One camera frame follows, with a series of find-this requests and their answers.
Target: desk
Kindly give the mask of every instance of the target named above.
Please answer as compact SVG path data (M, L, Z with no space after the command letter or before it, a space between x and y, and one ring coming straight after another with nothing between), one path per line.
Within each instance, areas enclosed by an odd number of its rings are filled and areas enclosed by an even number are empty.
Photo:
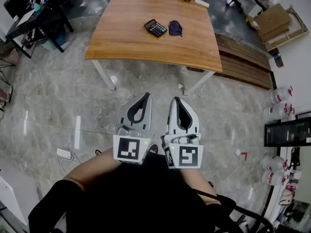
M144 24L155 19L167 29L172 20L183 27L183 37L167 31L156 38ZM222 72L218 46L207 9L183 0L111 0L100 19L85 55L92 60L110 90L107 71L98 60L141 60L206 70L187 95L215 72Z
M53 16L51 16L52 10L55 10L59 15L60 19L53 21ZM56 42L55 38L57 37L58 30L62 27L63 24L66 24L70 32L73 32L73 28L68 22L64 12L59 7L57 2L49 1L47 4L44 4L41 8L41 13L37 14L34 12L32 16L24 23L17 26L19 21L15 22L12 27L10 28L9 32L5 36L9 41L11 41L23 54L25 54L28 58L31 58L31 56L21 47L14 38L18 37L21 34L27 33L30 30L33 30L36 28L36 31L39 30L38 27L40 27L43 32L46 34L46 37L41 38L39 40L43 40L48 38L58 50L61 52L64 52L64 50L60 47L60 45ZM53 27L53 32L51 32L50 28L51 23L55 23L55 27Z

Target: table top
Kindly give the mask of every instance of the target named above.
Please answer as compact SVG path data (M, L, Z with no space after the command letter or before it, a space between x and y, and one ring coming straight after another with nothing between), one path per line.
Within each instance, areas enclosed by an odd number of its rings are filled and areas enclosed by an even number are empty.
M144 28L155 19L169 29L177 20L183 36L157 38ZM183 0L111 0L86 51L87 60L163 62L222 72L218 46L206 7Z

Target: calculator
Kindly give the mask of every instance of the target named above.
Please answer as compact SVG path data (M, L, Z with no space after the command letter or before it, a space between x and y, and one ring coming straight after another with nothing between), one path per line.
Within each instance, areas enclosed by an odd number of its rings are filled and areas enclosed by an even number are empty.
M145 28L149 33L153 34L156 37L160 37L167 31L166 28L164 28L160 23L157 23L157 21L154 19L148 21L145 24Z

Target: black cable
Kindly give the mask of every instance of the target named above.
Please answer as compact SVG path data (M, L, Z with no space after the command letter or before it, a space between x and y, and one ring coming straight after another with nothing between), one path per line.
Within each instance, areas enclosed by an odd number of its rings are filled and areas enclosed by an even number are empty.
M219 202L223 203L223 204L226 204L228 206L231 206L234 210L238 211L238 212L241 212L247 216L250 216L258 221L260 221L262 224L264 224L264 226L266 226L269 231L271 233L274 233L274 228L272 226L272 224L270 223L269 220L267 220L266 218L264 218L263 216L260 216L259 214L255 213L255 212L251 212L249 210L246 210L244 208L241 208L239 206L237 206L236 204L233 204L233 203L230 203L228 202L226 199L223 199L221 197L217 197L217 196L214 196L214 195L211 195L209 193L205 193L205 192L202 192L202 191L199 191L199 190L196 190L196 189L193 189L197 194L200 194L202 196L206 196L206 197L209 197L211 199L215 199L215 200L218 200Z

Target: wooden bench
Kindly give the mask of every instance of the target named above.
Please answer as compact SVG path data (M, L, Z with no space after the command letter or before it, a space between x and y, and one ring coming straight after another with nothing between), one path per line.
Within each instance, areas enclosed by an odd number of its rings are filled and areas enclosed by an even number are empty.
M272 72L264 54L225 36L215 35L223 66L223 72L215 75L271 89Z

